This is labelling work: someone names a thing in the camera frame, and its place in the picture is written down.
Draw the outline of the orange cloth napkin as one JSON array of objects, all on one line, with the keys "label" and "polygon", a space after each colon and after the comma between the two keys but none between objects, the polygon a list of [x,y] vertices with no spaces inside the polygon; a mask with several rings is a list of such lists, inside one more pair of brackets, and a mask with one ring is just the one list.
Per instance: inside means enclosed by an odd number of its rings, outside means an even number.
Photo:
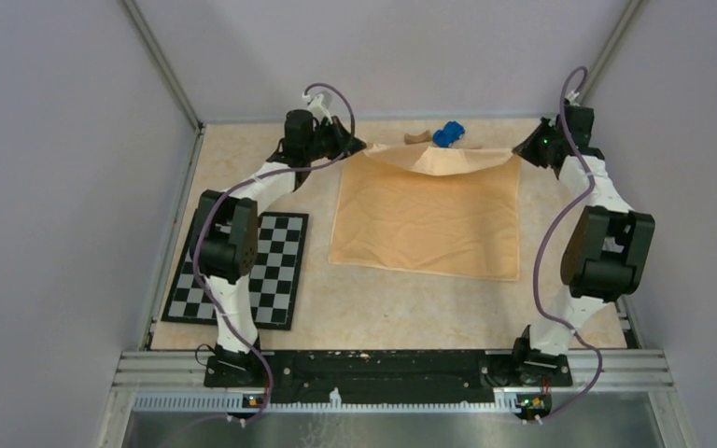
[{"label": "orange cloth napkin", "polygon": [[370,147],[344,163],[330,261],[516,281],[520,171],[508,148]]}]

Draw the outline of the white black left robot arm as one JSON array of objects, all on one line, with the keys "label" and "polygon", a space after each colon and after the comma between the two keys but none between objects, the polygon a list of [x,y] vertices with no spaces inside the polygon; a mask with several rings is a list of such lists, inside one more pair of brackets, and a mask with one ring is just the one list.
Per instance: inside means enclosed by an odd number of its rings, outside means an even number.
[{"label": "white black left robot arm", "polygon": [[343,124],[336,116],[295,109],[286,115],[274,152],[254,174],[200,196],[191,223],[193,275],[217,317],[212,368],[226,370],[237,384],[256,383],[262,371],[248,289],[259,251],[260,214],[299,189],[315,170],[365,147],[354,120]]}]

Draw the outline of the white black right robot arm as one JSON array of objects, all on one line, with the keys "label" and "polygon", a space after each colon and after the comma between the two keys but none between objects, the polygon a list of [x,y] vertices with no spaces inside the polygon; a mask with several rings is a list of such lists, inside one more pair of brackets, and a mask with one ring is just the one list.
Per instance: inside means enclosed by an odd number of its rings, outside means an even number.
[{"label": "white black right robot arm", "polygon": [[562,287],[537,320],[515,340],[510,371],[523,385],[567,371],[570,342],[594,314],[635,292],[654,236],[654,218],[637,212],[617,191],[602,151],[591,147],[592,108],[564,104],[555,119],[541,119],[514,148],[525,161],[554,171],[574,195],[581,214],[559,266]]}]

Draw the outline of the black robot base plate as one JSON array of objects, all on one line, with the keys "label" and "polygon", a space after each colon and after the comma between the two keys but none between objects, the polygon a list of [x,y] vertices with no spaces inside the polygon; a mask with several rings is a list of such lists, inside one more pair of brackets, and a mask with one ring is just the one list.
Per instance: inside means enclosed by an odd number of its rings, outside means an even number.
[{"label": "black robot base plate", "polygon": [[277,350],[264,353],[252,376],[214,370],[211,357],[205,386],[269,391],[273,404],[488,403],[503,387],[573,384],[566,357],[525,361],[509,350]]}]

